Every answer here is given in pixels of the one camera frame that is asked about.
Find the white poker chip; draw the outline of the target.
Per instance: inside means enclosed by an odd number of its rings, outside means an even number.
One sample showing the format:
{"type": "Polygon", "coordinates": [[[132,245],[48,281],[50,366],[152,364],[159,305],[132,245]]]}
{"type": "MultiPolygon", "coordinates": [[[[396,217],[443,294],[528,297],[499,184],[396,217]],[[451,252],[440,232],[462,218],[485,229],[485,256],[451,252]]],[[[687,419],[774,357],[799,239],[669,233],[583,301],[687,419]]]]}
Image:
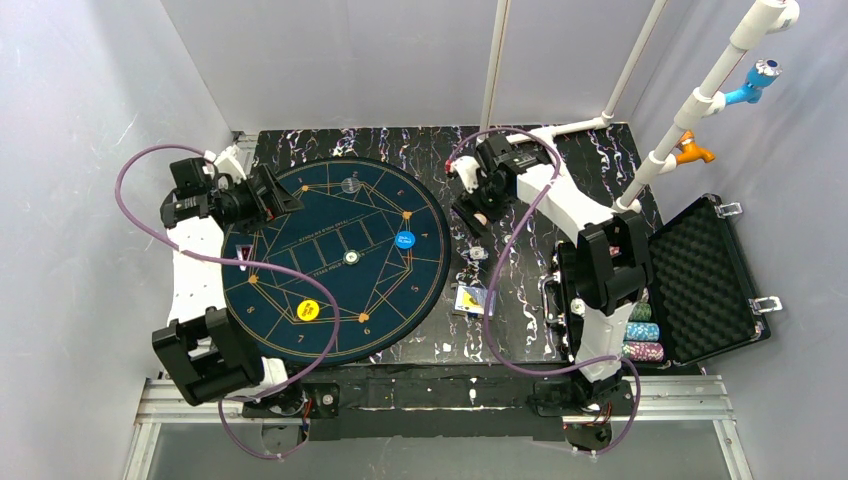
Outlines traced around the white poker chip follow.
{"type": "Polygon", "coordinates": [[[469,258],[474,261],[485,260],[488,258],[488,253],[482,246],[472,246],[468,250],[469,258]]]}

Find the blue dealer button disc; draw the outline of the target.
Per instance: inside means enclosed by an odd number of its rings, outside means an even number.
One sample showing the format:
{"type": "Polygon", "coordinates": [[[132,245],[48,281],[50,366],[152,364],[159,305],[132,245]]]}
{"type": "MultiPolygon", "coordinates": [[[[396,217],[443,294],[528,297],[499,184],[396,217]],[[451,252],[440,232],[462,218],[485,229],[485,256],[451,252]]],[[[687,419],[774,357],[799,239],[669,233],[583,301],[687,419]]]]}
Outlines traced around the blue dealer button disc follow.
{"type": "Polygon", "coordinates": [[[401,250],[411,249],[415,243],[416,235],[408,230],[402,230],[394,237],[394,245],[401,250]]]}

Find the clear dealer button disc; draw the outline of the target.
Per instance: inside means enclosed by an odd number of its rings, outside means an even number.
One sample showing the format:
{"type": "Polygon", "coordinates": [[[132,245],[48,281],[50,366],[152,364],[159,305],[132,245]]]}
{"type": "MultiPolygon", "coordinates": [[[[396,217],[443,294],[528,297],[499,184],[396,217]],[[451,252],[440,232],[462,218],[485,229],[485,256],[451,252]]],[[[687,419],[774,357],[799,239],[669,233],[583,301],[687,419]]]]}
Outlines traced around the clear dealer button disc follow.
{"type": "Polygon", "coordinates": [[[348,177],[340,183],[340,187],[343,193],[354,195],[361,189],[362,182],[356,177],[348,177]]]}

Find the yellow dealer button disc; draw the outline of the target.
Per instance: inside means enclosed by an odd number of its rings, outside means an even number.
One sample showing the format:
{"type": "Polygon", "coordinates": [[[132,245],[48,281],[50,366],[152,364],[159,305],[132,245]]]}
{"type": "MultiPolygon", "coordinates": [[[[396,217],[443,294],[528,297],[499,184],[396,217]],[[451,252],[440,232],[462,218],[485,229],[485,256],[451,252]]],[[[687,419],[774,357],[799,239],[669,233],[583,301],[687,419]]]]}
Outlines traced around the yellow dealer button disc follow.
{"type": "Polygon", "coordinates": [[[321,307],[313,299],[304,299],[296,308],[297,318],[302,322],[311,322],[320,316],[321,307]]]}

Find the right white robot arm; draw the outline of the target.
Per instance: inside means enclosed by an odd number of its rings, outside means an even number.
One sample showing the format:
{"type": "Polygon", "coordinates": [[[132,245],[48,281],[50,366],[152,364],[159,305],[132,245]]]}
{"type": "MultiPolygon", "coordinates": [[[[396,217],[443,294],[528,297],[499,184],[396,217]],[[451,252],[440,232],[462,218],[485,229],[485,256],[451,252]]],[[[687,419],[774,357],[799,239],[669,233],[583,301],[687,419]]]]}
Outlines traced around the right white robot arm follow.
{"type": "Polygon", "coordinates": [[[567,278],[586,305],[571,369],[590,384],[605,381],[621,368],[627,320],[653,279],[643,219],[630,210],[618,213],[581,192],[553,141],[528,133],[540,148],[523,151],[511,141],[513,131],[484,130],[454,148],[445,172],[460,179],[463,191],[451,209],[480,237],[520,201],[527,210],[518,230],[540,213],[566,235],[575,248],[567,278]]]}

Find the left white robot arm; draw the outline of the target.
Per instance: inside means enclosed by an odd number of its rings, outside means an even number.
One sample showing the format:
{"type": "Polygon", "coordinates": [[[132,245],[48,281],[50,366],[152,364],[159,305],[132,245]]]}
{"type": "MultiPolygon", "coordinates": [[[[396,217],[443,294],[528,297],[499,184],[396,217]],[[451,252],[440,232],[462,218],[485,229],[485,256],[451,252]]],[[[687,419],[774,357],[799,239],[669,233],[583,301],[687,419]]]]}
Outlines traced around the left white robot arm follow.
{"type": "Polygon", "coordinates": [[[228,396],[259,402],[287,380],[284,363],[261,355],[227,307],[222,267],[224,233],[255,233],[302,209],[272,171],[249,174],[221,161],[189,158],[170,166],[175,188],[160,207],[173,254],[173,297],[165,327],[152,347],[183,399],[192,406],[228,396]]]}

